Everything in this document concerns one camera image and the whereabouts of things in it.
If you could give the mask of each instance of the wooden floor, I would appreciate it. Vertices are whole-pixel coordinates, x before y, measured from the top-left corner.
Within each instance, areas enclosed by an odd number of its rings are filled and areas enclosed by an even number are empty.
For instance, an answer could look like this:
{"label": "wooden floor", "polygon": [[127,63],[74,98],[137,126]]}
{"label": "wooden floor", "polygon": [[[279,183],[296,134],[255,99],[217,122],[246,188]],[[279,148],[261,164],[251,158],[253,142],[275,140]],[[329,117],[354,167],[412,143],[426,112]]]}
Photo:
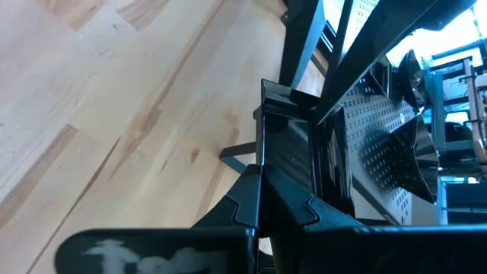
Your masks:
{"label": "wooden floor", "polygon": [[0,0],[0,273],[54,273],[58,245],[87,228],[188,227],[204,215],[237,178],[220,150],[255,139],[284,10]]}

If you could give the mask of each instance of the metal bar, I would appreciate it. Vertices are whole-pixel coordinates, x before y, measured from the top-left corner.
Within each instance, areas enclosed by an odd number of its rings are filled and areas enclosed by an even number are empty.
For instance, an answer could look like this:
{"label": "metal bar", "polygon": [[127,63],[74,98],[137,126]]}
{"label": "metal bar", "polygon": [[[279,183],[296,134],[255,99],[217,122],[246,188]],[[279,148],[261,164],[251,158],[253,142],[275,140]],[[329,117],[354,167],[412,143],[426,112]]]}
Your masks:
{"label": "metal bar", "polygon": [[308,145],[310,149],[310,162],[311,162],[311,180],[312,191],[323,199],[323,178],[321,174],[322,165],[322,147],[320,146],[320,140],[322,139],[322,131],[320,128],[314,126],[313,123],[308,123]]}
{"label": "metal bar", "polygon": [[469,97],[465,96],[465,97],[458,97],[458,98],[454,98],[454,99],[445,100],[443,105],[451,106],[454,104],[464,104],[464,103],[468,103],[468,102],[469,102]]}
{"label": "metal bar", "polygon": [[475,41],[473,43],[467,44],[465,46],[459,46],[456,49],[451,49],[451,50],[448,50],[448,51],[443,52],[443,53],[434,54],[431,56],[431,58],[433,60],[436,60],[436,59],[440,59],[443,57],[448,57],[450,55],[461,53],[461,52],[464,52],[464,51],[469,50],[469,49],[475,49],[476,47],[480,47],[483,43],[484,43],[483,39],[478,40],[478,41]]}
{"label": "metal bar", "polygon": [[249,164],[221,200],[193,227],[242,226],[259,229],[260,166]]}
{"label": "metal bar", "polygon": [[446,143],[444,126],[444,98],[443,98],[443,73],[432,72],[428,78],[428,93],[433,104],[431,109],[431,134],[436,149],[443,149]]}
{"label": "metal bar", "polygon": [[370,225],[370,226],[392,225],[386,220],[376,220],[376,219],[366,219],[366,218],[356,218],[355,220],[361,222],[363,225]]}
{"label": "metal bar", "polygon": [[457,59],[457,60],[454,60],[454,61],[451,61],[451,62],[447,62],[447,63],[441,64],[441,65],[436,65],[436,66],[431,67],[430,70],[433,72],[433,71],[436,71],[438,69],[445,69],[445,68],[451,67],[453,65],[463,64],[463,60],[464,59],[470,59],[470,60],[472,60],[472,56],[467,56],[467,57],[462,58],[462,59]]}
{"label": "metal bar", "polygon": [[237,160],[235,156],[255,153],[256,146],[257,144],[255,142],[250,142],[224,148],[220,153],[220,161],[224,162],[227,166],[241,174],[244,172],[246,165]]}
{"label": "metal bar", "polygon": [[317,49],[320,51],[323,57],[325,57],[326,60],[328,60],[332,55],[333,46],[329,41],[329,37],[325,36],[325,33],[321,34],[321,37],[318,40]]}
{"label": "metal bar", "polygon": [[370,71],[365,74],[364,80],[367,82],[368,86],[372,88],[372,91],[374,92],[375,95],[387,96],[387,93],[382,88],[382,85],[379,84],[375,76],[372,75]]}
{"label": "metal bar", "polygon": [[435,2],[379,1],[322,94],[317,108],[318,123],[323,122],[342,96],[381,56],[416,29],[415,23]]}
{"label": "metal bar", "polygon": [[439,152],[443,152],[443,151],[459,151],[459,150],[466,150],[472,148],[473,148],[472,140],[464,140],[464,141],[448,142],[445,144],[443,148],[437,148],[437,149]]}
{"label": "metal bar", "polygon": [[404,225],[401,223],[402,220],[397,220],[391,216],[386,207],[377,201],[377,199],[374,198],[374,196],[372,196],[372,194],[366,190],[365,187],[359,181],[357,181],[357,179],[355,179],[355,177],[352,177],[352,180],[355,190],[357,190],[357,192],[360,193],[360,195],[362,195],[364,199],[370,203],[371,206],[374,207],[375,210],[377,210],[377,212],[379,212],[379,214],[381,214],[389,223],[392,225]]}
{"label": "metal bar", "polygon": [[301,12],[287,25],[279,84],[299,85],[325,23],[323,0],[302,1]]}
{"label": "metal bar", "polygon": [[[482,120],[485,117],[483,107],[479,107],[482,103],[480,93],[476,91],[475,87],[475,75],[472,67],[472,61],[470,59],[463,60],[463,69],[465,69],[465,82],[469,94],[470,105],[470,119],[475,121],[472,123],[472,136],[473,136],[473,150],[479,159],[479,162],[486,162],[485,156],[485,141],[484,130],[482,129]],[[487,172],[487,167],[481,166],[482,172]]]}
{"label": "metal bar", "polygon": [[[475,72],[479,75],[483,74],[484,73],[484,68],[485,66],[484,65],[480,65],[478,67],[475,67]],[[446,80],[446,79],[452,79],[452,78],[455,78],[457,76],[461,76],[461,75],[464,75],[465,72],[462,70],[462,69],[459,69],[459,70],[456,70],[456,71],[453,71],[453,72],[446,72],[443,74],[443,79]]]}

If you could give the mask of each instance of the reflective black surface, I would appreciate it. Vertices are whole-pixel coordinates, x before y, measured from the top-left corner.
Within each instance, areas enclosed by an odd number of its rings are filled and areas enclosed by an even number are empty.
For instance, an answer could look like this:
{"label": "reflective black surface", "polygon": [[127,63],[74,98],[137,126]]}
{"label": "reflective black surface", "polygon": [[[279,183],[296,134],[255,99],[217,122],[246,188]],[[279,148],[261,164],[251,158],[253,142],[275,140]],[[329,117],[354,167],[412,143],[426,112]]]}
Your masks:
{"label": "reflective black surface", "polygon": [[56,253],[58,274],[255,273],[251,228],[118,229],[71,236]]}
{"label": "reflective black surface", "polygon": [[421,115],[390,135],[390,160],[402,188],[428,202],[436,202],[438,153]]}
{"label": "reflective black surface", "polygon": [[324,124],[313,121],[318,98],[263,80],[263,103],[257,123],[263,161],[281,170],[310,193],[342,212],[355,215],[352,172],[339,107]]}
{"label": "reflective black surface", "polygon": [[429,103],[426,92],[424,73],[413,50],[410,50],[401,61],[396,77],[397,97],[404,100],[417,112]]}

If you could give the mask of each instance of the perforated metal panel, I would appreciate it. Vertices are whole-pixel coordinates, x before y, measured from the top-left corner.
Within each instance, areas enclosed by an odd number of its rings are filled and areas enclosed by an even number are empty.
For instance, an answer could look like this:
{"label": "perforated metal panel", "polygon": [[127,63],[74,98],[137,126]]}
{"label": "perforated metal panel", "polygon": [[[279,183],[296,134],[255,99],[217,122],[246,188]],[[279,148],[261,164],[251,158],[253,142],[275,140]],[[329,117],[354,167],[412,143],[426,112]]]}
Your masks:
{"label": "perforated metal panel", "polygon": [[364,194],[368,193],[386,218],[410,225],[412,194],[399,188],[387,155],[392,151],[389,133],[414,117],[412,108],[404,101],[395,105],[387,97],[366,95],[358,88],[350,90],[341,103],[352,173],[358,181],[354,187],[370,201]]}
{"label": "perforated metal panel", "polygon": [[352,12],[350,14],[349,25],[347,27],[344,48],[348,49],[358,33],[365,24],[365,21],[371,15],[379,0],[357,0],[354,1]]}

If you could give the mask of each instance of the black metal frame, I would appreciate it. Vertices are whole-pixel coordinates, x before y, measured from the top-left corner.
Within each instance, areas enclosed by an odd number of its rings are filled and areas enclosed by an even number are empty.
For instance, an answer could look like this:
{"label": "black metal frame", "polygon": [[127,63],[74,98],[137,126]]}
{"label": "black metal frame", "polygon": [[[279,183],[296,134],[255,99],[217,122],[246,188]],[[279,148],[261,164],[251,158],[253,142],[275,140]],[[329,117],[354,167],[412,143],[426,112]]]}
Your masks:
{"label": "black metal frame", "polygon": [[465,45],[465,46],[459,46],[456,49],[451,49],[451,50],[447,50],[446,52],[443,52],[443,53],[434,54],[431,57],[433,58],[433,60],[436,60],[436,59],[441,59],[444,57],[452,56],[453,54],[462,53],[462,52],[467,51],[469,49],[479,48],[480,56],[482,57],[482,60],[484,60],[484,59],[487,59],[487,48],[486,48],[486,46],[487,46],[487,39],[481,39],[481,40],[475,41],[475,42],[470,43],[470,44]]}
{"label": "black metal frame", "polygon": [[[317,121],[322,122],[371,66],[413,30],[420,27],[437,30],[451,21],[458,10],[448,6],[441,11],[444,4],[444,1],[436,0],[380,1],[353,44],[348,49],[333,49],[345,56],[336,69],[336,77],[331,77],[330,84],[323,87],[322,100],[317,108]],[[469,2],[458,3],[455,8],[460,10],[463,6],[468,8]]]}
{"label": "black metal frame", "polygon": [[325,27],[323,0],[289,0],[279,84],[297,88]]}
{"label": "black metal frame", "polygon": [[237,160],[235,156],[255,153],[257,150],[256,146],[255,142],[249,142],[224,148],[220,153],[220,160],[241,174],[244,172],[246,165]]}

